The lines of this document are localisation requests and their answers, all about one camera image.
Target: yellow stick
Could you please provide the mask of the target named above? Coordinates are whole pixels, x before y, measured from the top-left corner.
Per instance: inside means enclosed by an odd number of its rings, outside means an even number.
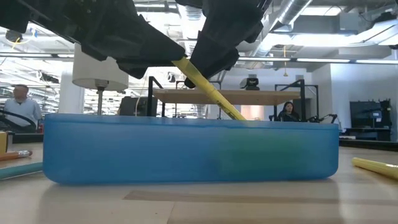
[[[385,164],[383,162],[369,161],[367,159],[354,158],[354,166],[367,169],[398,180],[398,166]]]
[[[232,119],[246,120],[241,113],[198,71],[187,59],[182,58],[173,61],[173,64],[181,70],[207,97],[217,104]]]

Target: blue plastic container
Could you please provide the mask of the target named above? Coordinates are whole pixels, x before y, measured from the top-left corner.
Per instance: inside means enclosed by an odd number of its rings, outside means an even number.
[[[44,173],[61,184],[313,180],[338,168],[338,126],[49,114]]]

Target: ceiling light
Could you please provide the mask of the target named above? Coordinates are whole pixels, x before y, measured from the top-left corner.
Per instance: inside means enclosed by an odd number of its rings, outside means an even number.
[[[351,43],[352,34],[297,34],[291,43],[306,47],[344,47]]]
[[[239,61],[247,62],[288,62],[290,58],[280,57],[240,57]]]
[[[75,55],[74,54],[58,54],[58,57],[73,58],[73,57],[75,57]]]
[[[398,60],[357,60],[356,63],[398,65]]]
[[[344,10],[344,6],[308,6],[301,16],[337,16]]]
[[[147,8],[154,8],[154,7],[165,7],[164,4],[136,4],[136,7],[147,7]],[[169,8],[176,9],[176,5],[169,5]]]
[[[42,58],[42,57],[52,57],[50,54],[26,54],[26,53],[0,53],[0,57],[32,57],[32,58]]]
[[[298,58],[298,62],[348,63],[349,59]]]

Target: man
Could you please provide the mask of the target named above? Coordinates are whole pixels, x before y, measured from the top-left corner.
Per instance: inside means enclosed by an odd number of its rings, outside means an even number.
[[[28,99],[28,92],[29,88],[27,86],[16,85],[14,88],[14,99],[8,99],[6,101],[4,110],[24,116],[37,125],[38,120],[42,118],[42,112],[36,101]],[[6,118],[19,126],[30,125],[29,122],[24,119],[16,118],[15,116],[6,115]]]

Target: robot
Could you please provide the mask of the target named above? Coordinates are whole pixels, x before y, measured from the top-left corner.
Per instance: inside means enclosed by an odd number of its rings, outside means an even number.
[[[176,0],[202,9],[206,22],[198,33],[191,63],[209,79],[229,70],[239,58],[236,46],[252,43],[263,26],[261,19],[272,0]],[[78,43],[99,60],[112,57],[118,67],[142,78],[148,67],[173,66],[185,49],[137,14],[132,0],[2,0],[0,26],[24,33],[36,23],[66,40]],[[195,85],[185,80],[186,86]]]

